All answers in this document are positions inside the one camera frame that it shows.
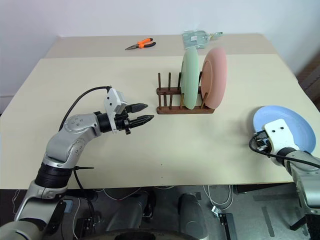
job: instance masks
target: dish rack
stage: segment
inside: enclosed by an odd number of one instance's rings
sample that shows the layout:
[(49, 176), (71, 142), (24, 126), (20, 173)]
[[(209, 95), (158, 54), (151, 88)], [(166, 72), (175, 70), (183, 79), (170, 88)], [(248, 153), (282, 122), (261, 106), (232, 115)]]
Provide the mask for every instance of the dish rack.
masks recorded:
[[(199, 74), (199, 83), (201, 80), (202, 71)], [(184, 93), (181, 93), (181, 72), (179, 72), (179, 78), (178, 78), (178, 86), (177, 87), (171, 87), (171, 72), (168, 74), (168, 87), (162, 87), (161, 86), (161, 74), (158, 73), (158, 88), (156, 89), (156, 94), (158, 95), (159, 100), (159, 106), (156, 108), (156, 112), (158, 114), (213, 114), (214, 109), (211, 109), (206, 106), (205, 101), (207, 99), (208, 93), (206, 92), (204, 94), (204, 97), (202, 98), (201, 94), (201, 87), (198, 87), (198, 94), (201, 96), (201, 105), (195, 106), (193, 109), (188, 109), (184, 106)], [(167, 104), (167, 96), (170, 96), (169, 106)], [(180, 105), (179, 106), (172, 106), (172, 99), (173, 95), (180, 95)]]

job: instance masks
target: wooden peg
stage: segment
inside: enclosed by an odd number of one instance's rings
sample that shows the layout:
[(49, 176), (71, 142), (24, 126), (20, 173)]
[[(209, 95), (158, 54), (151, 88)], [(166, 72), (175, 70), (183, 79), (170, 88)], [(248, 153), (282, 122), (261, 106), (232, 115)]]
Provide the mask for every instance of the wooden peg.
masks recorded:
[(158, 98), (159, 98), (159, 109), (161, 109), (161, 95), (160, 94), (158, 95)]
[(181, 81), (181, 72), (179, 72), (179, 79), (178, 79), (178, 90), (180, 90), (180, 81)]
[(166, 93), (163, 94), (163, 101), (164, 101), (164, 106), (166, 107), (167, 106), (167, 94)]
[(184, 103), (185, 94), (181, 94), (181, 100), (180, 100), (180, 109), (182, 109), (183, 103)]
[(159, 83), (159, 90), (161, 90), (161, 78), (160, 78), (160, 72), (158, 72), (158, 83)]
[(203, 100), (202, 100), (202, 104), (201, 104), (200, 109), (203, 109), (203, 108), (204, 108), (205, 101), (207, 100), (207, 97), (208, 97), (208, 93), (206, 92), (206, 93), (204, 94), (204, 98), (203, 98)]
[(170, 103), (169, 103), (169, 109), (170, 110), (172, 109), (172, 97), (173, 97), (173, 95), (170, 94)]
[(199, 84), (200, 84), (200, 81), (201, 81), (201, 76), (202, 76), (202, 71), (199, 74)]
[(171, 87), (171, 72), (169, 72), (169, 80), (168, 80), (168, 90), (170, 91)]

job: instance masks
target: blue plate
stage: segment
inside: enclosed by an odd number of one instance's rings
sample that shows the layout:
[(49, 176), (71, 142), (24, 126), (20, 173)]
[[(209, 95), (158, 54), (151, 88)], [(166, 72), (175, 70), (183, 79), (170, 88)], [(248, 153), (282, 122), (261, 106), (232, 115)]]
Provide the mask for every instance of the blue plate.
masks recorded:
[(292, 132), (294, 143), (302, 151), (312, 151), (316, 147), (316, 136), (309, 123), (298, 113), (283, 106), (264, 106), (261, 107), (253, 117), (253, 126), (256, 132), (262, 127), (277, 119), (284, 119)]

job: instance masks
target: metal part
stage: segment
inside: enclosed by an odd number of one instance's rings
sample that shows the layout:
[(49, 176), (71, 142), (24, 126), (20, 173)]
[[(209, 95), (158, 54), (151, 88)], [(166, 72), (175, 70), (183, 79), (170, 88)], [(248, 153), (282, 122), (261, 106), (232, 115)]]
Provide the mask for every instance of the metal part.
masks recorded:
[(88, 237), (92, 234), (94, 227), (92, 217), (78, 218), (76, 220), (74, 232), (78, 239)]
[(58, 201), (31, 198), (21, 211), (18, 220), (25, 218), (40, 219), (48, 224), (58, 203)]
[(95, 114), (72, 116), (48, 142), (42, 162), (55, 168), (73, 169), (86, 144), (100, 135)]
[(40, 240), (43, 231), (28, 221), (12, 221), (0, 229), (1, 240)]
[(118, 131), (115, 123), (116, 114), (121, 114), (126, 105), (127, 102), (125, 101), (123, 93), (111, 88), (108, 92), (108, 96), (104, 100), (104, 108), (109, 118), (113, 133)]
[(266, 130), (258, 131), (258, 132), (255, 134), (255, 140), (256, 140), (257, 142), (260, 142), (260, 141), (262, 141), (262, 140), (264, 140), (264, 139), (267, 139), (268, 137), (269, 137), (269, 136), (268, 136)]
[(220, 223), (224, 226), (226, 239), (237, 240), (237, 232), (234, 217), (231, 213), (219, 214)]
[(143, 116), (138, 116), (134, 120), (130, 120), (129, 122), (129, 127), (131, 129), (142, 126), (146, 124), (147, 122), (151, 121), (155, 116), (154, 115), (143, 115)]
[(132, 49), (137, 49), (139, 47), (138, 44), (134, 44), (132, 46), (127, 47), (125, 50), (132, 50)]
[(262, 146), (258, 146), (256, 149), (258, 149), (259, 151), (265, 151), (266, 149), (268, 149), (268, 145), (262, 145)]
[(59, 199), (62, 198), (64, 193), (67, 191), (67, 188), (67, 186), (63, 188), (45, 188), (35, 184), (35, 181), (33, 180), (29, 185), (28, 191), (23, 198), (23, 201), (14, 217), (14, 220), (18, 221), (19, 219), (21, 219), (20, 215), (22, 214), (22, 211), (25, 208), (27, 202), (34, 198), (51, 200), (50, 202), (52, 204), (52, 207), (50, 208), (50, 211), (53, 212), (59, 202)]
[(130, 104), (125, 107), (125, 110), (127, 113), (136, 113), (140, 112), (141, 110), (147, 108), (148, 105), (144, 103), (136, 103), (136, 104)]
[[(320, 158), (303, 151), (293, 151), (287, 157), (320, 164)], [(299, 200), (305, 214), (320, 215), (320, 169), (290, 160), (285, 160), (284, 165), (296, 184)]]

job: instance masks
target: black cable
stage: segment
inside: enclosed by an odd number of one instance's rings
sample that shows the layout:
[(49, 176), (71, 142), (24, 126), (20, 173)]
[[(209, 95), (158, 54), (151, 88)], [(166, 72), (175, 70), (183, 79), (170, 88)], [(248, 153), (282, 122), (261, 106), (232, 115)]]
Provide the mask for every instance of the black cable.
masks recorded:
[(252, 146), (252, 143), (255, 139), (255, 136), (253, 136), (250, 141), (249, 141), (249, 148), (258, 153), (258, 154), (262, 154), (262, 155), (265, 155), (265, 156), (268, 156), (268, 157), (273, 157), (273, 158), (278, 158), (278, 159), (284, 159), (284, 160), (289, 160), (289, 161), (292, 161), (292, 162), (297, 162), (297, 163), (301, 163), (301, 164), (306, 164), (306, 165), (310, 165), (310, 166), (313, 166), (315, 168), (318, 168), (320, 169), (320, 165), (319, 164), (316, 164), (316, 163), (313, 163), (313, 162), (309, 162), (309, 161), (304, 161), (304, 160), (301, 160), (301, 159), (296, 159), (296, 158), (293, 158), (293, 157), (288, 157), (288, 156), (281, 156), (281, 155), (276, 155), (276, 154), (271, 154), (271, 153), (267, 153), (267, 152), (263, 152), (263, 151), (259, 151), (257, 149), (255, 149), (253, 146)]
[[(63, 119), (62, 119), (62, 122), (60, 124), (60, 127), (59, 127), (59, 131), (63, 128), (64, 126), (64, 123), (65, 121), (67, 120), (69, 114), (71, 113), (71, 111), (74, 109), (74, 107), (76, 106), (76, 104), (80, 101), (80, 99), (82, 99), (85, 95), (87, 95), (88, 93), (90, 92), (93, 92), (95, 90), (99, 90), (99, 89), (106, 89), (107, 92), (109, 92), (110, 90), (110, 86), (97, 86), (97, 87), (94, 87), (94, 88), (91, 88), (87, 91), (85, 91), (84, 93), (82, 93), (75, 101), (74, 103), (71, 105), (71, 107), (68, 109), (68, 111), (66, 112), (66, 114), (64, 115)], [(80, 180), (79, 180), (79, 177), (78, 177), (78, 174), (77, 174), (77, 171), (76, 169), (74, 168), (73, 169), (73, 174), (74, 174), (74, 177), (75, 177), (75, 180), (79, 186), (79, 188), (81, 189), (81, 191), (83, 192), (84, 196), (85, 196), (85, 199), (88, 203), (88, 207), (89, 207), (89, 211), (91, 213), (91, 217), (92, 217), (92, 221), (95, 220), (95, 208), (94, 208), (94, 205), (92, 204), (92, 202), (88, 199), (88, 195), (84, 189), (84, 187), (82, 186)], [(64, 235), (63, 235), (63, 232), (62, 232), (62, 224), (61, 224), (61, 235), (62, 235), (62, 239), (64, 240)]]
[(64, 118), (62, 119), (62, 122), (60, 124), (59, 127), (59, 131), (63, 128), (65, 121), (67, 120), (67, 117), (69, 116), (70, 112), (72, 111), (72, 109), (74, 109), (74, 107), (76, 106), (76, 104), (80, 101), (80, 99), (82, 99), (83, 96), (87, 95), (88, 93), (98, 90), (98, 89), (106, 89), (108, 92), (110, 90), (110, 86), (97, 86), (94, 88), (89, 89), (88, 91), (85, 91), (84, 93), (82, 93), (75, 101), (74, 103), (71, 105), (71, 107), (69, 108), (69, 110), (66, 112)]
[(79, 188), (81, 189), (81, 191), (83, 192), (84, 194), (84, 199), (87, 201), (87, 204), (88, 204), (88, 208), (89, 208), (89, 211), (90, 211), (90, 214), (91, 214), (91, 218), (92, 218), (92, 221), (94, 223), (95, 221), (95, 208), (94, 208), (94, 205), (92, 204), (92, 202), (88, 199), (88, 195), (84, 189), (84, 187), (82, 186), (80, 180), (79, 180), (79, 177), (78, 177), (78, 174), (77, 174), (77, 170), (74, 168), (73, 169), (73, 174), (74, 174), (74, 177), (75, 177), (75, 180), (76, 180), (76, 183), (78, 184)]

